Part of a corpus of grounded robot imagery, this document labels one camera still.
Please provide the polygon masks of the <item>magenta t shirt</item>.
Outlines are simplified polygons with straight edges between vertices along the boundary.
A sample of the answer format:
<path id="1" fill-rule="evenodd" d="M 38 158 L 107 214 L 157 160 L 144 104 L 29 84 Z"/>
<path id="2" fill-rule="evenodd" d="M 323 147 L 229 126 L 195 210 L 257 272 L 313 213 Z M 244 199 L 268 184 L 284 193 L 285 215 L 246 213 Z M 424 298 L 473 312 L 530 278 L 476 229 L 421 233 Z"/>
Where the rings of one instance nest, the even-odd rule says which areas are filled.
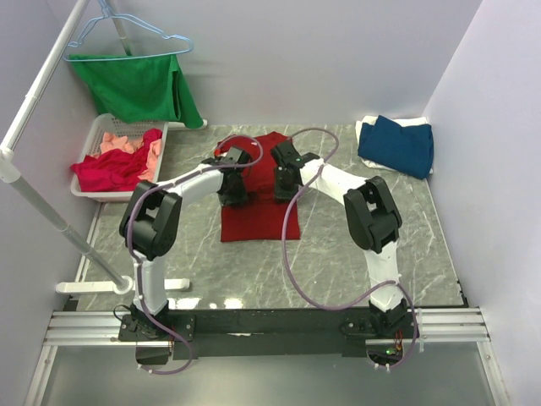
<path id="1" fill-rule="evenodd" d="M 70 168 L 82 192 L 128 192 L 140 181 L 151 181 L 158 171 L 162 131 L 150 129 L 138 139 L 105 132 L 100 149 Z"/>

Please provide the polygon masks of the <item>aluminium rail frame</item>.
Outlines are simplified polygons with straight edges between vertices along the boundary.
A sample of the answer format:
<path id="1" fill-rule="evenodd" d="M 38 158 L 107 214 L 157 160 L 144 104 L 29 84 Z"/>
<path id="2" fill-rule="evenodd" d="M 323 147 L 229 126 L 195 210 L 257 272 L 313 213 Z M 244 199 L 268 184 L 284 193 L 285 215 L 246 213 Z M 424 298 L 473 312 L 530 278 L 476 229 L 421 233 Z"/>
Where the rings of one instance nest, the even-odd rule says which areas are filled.
<path id="1" fill-rule="evenodd" d="M 496 405 L 510 405 L 489 332 L 478 308 L 418 308 L 419 342 L 476 343 L 492 398 Z M 57 350 L 68 346 L 119 346 L 121 323 L 107 311 L 56 311 L 49 321 L 38 364 L 27 393 L 26 405 L 40 405 Z"/>

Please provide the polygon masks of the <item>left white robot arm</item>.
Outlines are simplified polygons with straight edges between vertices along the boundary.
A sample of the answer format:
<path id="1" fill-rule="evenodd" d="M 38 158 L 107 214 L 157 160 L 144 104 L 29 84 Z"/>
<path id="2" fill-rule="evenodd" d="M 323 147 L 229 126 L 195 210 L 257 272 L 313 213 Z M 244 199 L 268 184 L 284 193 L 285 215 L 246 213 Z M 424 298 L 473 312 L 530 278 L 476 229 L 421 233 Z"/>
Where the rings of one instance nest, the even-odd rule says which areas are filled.
<path id="1" fill-rule="evenodd" d="M 134 263 L 136 293 L 130 312 L 147 338 L 164 337 L 171 325 L 164 266 L 178 234 L 181 210 L 211 194 L 217 194 L 223 205 L 247 202 L 243 170 L 254 161 L 245 150 L 231 147 L 176 178 L 141 181 L 135 187 L 119 233 Z"/>

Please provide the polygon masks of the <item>dark red t shirt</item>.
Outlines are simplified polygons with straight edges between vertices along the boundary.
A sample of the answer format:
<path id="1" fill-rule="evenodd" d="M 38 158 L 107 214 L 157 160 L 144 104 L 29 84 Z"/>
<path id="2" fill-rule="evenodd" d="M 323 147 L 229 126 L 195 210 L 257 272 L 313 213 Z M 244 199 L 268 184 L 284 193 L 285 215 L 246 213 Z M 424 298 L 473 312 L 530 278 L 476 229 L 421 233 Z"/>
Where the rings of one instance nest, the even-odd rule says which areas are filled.
<path id="1" fill-rule="evenodd" d="M 278 132 L 257 136 L 254 141 L 235 137 L 218 149 L 219 152 L 226 152 L 234 146 L 248 152 L 253 158 L 260 154 L 263 156 L 256 165 L 242 172 L 248 201 L 240 206 L 224 206 L 221 209 L 222 243 L 281 239 L 288 203 L 274 197 L 276 163 L 271 149 L 286 139 Z"/>

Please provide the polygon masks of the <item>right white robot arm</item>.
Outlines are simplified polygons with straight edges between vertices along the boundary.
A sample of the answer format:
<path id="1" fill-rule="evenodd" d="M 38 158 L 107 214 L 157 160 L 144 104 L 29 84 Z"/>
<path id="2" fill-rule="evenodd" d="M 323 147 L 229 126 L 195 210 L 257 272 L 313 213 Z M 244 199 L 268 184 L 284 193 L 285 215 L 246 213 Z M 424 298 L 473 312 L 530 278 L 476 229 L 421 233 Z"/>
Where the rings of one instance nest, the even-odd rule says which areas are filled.
<path id="1" fill-rule="evenodd" d="M 404 293 L 397 269 L 396 247 L 402 218 L 385 180 L 363 178 L 328 164 L 307 153 L 300 155 L 290 141 L 271 149 L 276 162 L 275 196 L 288 206 L 281 226 L 282 262 L 290 282 L 309 304 L 322 310 L 345 310 L 369 300 L 369 320 L 380 337 L 390 337 L 406 320 L 411 300 Z M 343 305 L 322 305 L 312 300 L 298 285 L 287 257 L 287 228 L 292 209 L 307 189 L 315 189 L 343 205 L 347 229 L 367 263 L 370 289 L 358 299 Z"/>

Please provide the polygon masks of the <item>peach pink garment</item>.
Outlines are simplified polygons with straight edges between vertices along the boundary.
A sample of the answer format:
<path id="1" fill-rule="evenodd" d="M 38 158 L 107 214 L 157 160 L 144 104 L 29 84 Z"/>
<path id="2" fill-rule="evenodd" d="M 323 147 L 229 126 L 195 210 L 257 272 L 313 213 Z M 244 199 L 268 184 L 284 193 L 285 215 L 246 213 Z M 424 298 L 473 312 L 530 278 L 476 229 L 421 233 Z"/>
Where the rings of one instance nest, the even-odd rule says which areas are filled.
<path id="1" fill-rule="evenodd" d="M 139 138 L 106 132 L 97 158 L 106 158 L 105 163 L 125 184 L 132 183 L 133 178 L 151 181 L 158 171 L 162 144 L 162 132 L 158 129 L 146 131 Z"/>

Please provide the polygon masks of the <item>white laundry basket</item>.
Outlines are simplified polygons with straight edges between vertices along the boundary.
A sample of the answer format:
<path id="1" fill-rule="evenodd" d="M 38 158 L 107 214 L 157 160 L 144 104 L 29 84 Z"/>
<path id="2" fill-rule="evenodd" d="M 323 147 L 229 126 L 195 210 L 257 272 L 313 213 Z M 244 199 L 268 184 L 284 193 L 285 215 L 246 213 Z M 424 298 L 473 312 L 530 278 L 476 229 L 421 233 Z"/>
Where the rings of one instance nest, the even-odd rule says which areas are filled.
<path id="1" fill-rule="evenodd" d="M 168 123 L 125 123 L 109 113 L 95 118 L 81 158 L 71 166 L 71 192 L 100 202 L 124 202 L 138 182 L 155 182 Z"/>

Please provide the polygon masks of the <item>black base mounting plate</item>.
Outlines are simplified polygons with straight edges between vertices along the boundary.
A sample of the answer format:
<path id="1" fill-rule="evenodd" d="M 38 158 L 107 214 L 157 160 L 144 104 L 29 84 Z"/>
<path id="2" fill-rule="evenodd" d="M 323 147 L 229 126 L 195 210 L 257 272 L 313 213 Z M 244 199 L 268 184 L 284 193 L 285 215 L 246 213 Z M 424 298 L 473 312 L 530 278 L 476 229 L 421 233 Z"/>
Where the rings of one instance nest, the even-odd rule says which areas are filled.
<path id="1" fill-rule="evenodd" d="M 153 323 L 140 310 L 123 315 L 122 343 L 164 342 L 158 354 L 138 351 L 148 365 L 175 360 L 223 357 L 340 354 L 364 357 L 370 340 L 398 342 L 418 336 L 404 304 L 382 315 L 374 306 L 328 311 L 318 309 L 163 310 Z"/>

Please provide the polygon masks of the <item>green t shirt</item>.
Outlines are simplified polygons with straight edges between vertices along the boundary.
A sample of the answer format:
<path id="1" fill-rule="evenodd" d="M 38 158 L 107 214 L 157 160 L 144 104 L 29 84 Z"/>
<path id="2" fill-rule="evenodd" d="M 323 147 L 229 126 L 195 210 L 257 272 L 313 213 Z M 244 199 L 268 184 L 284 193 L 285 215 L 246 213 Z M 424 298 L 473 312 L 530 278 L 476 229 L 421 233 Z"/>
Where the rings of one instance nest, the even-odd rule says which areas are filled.
<path id="1" fill-rule="evenodd" d="M 162 121 L 189 129 L 204 125 L 178 58 L 117 58 L 73 54 L 69 57 L 85 82 L 99 114 L 125 123 Z"/>

